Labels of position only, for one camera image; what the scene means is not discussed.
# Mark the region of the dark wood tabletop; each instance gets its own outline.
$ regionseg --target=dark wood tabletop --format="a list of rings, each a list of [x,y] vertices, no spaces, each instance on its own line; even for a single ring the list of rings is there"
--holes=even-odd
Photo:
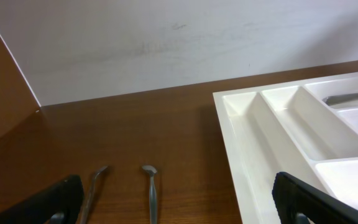
[[[358,72],[349,62],[41,107],[0,139],[0,211],[68,174],[104,165],[89,223],[241,223],[212,93]]]

